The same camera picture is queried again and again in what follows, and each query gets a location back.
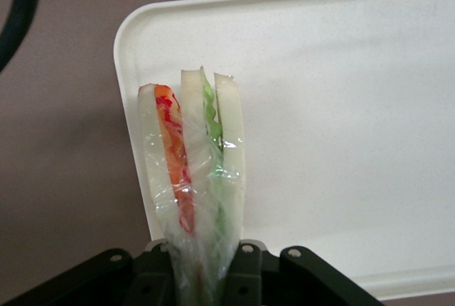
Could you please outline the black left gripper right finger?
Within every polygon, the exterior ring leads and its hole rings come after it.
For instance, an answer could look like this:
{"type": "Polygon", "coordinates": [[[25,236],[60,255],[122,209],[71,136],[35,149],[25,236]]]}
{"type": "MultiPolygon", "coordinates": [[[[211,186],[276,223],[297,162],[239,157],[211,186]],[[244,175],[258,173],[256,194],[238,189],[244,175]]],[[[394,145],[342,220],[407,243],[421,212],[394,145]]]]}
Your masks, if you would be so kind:
{"type": "Polygon", "coordinates": [[[313,251],[302,246],[272,255],[244,239],[227,276],[223,305],[381,305],[313,251]]]}

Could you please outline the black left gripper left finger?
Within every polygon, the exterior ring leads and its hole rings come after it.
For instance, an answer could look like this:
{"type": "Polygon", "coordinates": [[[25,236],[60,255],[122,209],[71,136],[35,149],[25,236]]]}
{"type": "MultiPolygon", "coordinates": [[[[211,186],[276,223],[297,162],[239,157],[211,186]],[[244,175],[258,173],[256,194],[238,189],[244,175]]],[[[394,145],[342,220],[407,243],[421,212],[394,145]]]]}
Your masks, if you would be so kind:
{"type": "Polygon", "coordinates": [[[89,260],[7,301],[5,305],[176,305],[164,240],[136,258],[120,248],[89,260]]]}

